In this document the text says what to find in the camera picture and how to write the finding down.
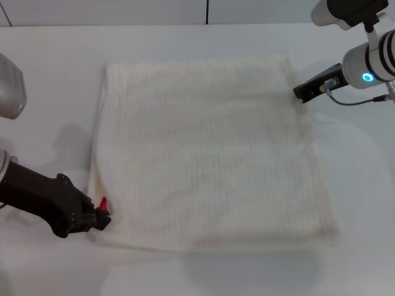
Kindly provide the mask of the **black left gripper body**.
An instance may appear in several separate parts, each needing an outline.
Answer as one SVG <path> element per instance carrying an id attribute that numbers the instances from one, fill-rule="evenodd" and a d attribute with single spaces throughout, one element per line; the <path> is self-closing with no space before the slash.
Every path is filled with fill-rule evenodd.
<path id="1" fill-rule="evenodd" d="M 63 174 L 48 178 L 10 162 L 1 181 L 1 202 L 42 218 L 61 238 L 94 226 L 94 205 Z"/>

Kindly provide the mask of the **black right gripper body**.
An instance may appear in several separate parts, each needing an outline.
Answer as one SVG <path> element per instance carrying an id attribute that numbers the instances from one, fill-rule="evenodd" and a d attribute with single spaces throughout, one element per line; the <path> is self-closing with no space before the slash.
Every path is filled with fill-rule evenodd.
<path id="1" fill-rule="evenodd" d="M 314 99 L 323 94 L 325 92 L 325 87 L 323 87 L 322 91 L 322 85 L 325 85 L 325 82 L 329 80 L 337 82 L 331 89 L 345 87 L 345 77 L 340 63 L 331 66 L 306 82 L 304 84 L 304 99 Z"/>

